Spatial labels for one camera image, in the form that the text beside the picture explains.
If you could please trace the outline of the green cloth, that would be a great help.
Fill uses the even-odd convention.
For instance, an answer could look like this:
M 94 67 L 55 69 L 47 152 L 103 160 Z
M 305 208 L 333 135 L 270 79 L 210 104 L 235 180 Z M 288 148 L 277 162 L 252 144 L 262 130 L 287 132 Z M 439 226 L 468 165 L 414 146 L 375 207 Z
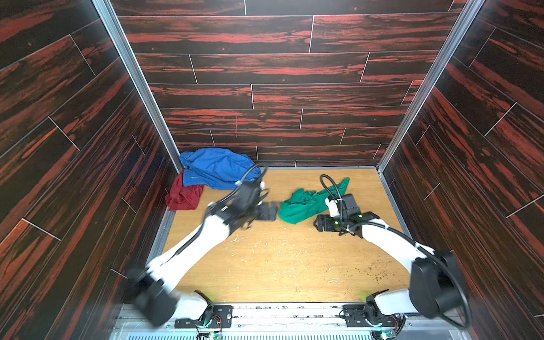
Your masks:
M 279 218 L 283 222 L 296 225 L 299 222 L 308 220 L 313 216 L 328 211 L 328 207 L 325 203 L 326 198 L 331 196 L 335 199 L 346 194 L 350 178 L 345 178 L 340 184 L 337 184 L 328 175 L 324 174 L 322 177 L 331 182 L 330 187 L 324 188 L 319 192 L 305 191 L 302 188 L 298 189 L 293 193 L 290 199 L 283 201 L 280 204 Z

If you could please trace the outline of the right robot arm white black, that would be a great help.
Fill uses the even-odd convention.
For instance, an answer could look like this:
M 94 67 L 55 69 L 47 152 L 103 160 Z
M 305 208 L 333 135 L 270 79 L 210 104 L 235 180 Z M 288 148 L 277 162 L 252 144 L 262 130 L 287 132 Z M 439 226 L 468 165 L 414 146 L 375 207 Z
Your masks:
M 399 333 L 406 316 L 418 314 L 427 319 L 440 318 L 468 330 L 473 325 L 466 282 L 455 256 L 439 252 L 391 228 L 373 212 L 361 212 L 354 197 L 329 196 L 327 215 L 318 215 L 314 226 L 320 232 L 352 235 L 381 248 L 409 273 L 408 288 L 383 290 L 365 299 L 364 322 L 371 327 L 384 327 L 395 320 Z

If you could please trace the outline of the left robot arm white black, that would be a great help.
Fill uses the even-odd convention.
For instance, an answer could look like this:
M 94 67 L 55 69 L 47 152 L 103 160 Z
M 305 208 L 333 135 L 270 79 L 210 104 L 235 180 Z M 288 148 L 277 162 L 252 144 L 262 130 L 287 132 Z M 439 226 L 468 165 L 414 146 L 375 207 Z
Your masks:
M 176 287 L 194 265 L 236 230 L 255 220 L 276 218 L 279 206 L 264 202 L 268 192 L 260 181 L 243 182 L 225 198 L 210 203 L 202 223 L 190 235 L 145 267 L 126 271 L 126 300 L 155 328 L 172 319 L 208 324 L 213 302 L 200 291 L 184 293 Z

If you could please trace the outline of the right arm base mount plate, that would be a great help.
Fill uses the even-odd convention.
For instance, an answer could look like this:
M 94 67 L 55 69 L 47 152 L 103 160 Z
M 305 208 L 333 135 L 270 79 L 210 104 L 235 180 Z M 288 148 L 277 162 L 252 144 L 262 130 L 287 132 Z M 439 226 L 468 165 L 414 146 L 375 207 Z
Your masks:
M 398 328 L 404 320 L 400 315 L 382 314 L 372 303 L 343 305 L 339 316 L 347 327 Z

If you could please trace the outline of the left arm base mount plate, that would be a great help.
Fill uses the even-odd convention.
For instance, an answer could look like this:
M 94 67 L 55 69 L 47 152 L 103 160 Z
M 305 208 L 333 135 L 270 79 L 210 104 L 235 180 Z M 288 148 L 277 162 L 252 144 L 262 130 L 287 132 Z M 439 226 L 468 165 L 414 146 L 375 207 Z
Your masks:
M 215 305 L 208 306 L 203 315 L 197 320 L 191 319 L 176 319 L 174 323 L 175 329 L 228 329 L 232 325 L 232 314 L 234 307 L 232 305 Z

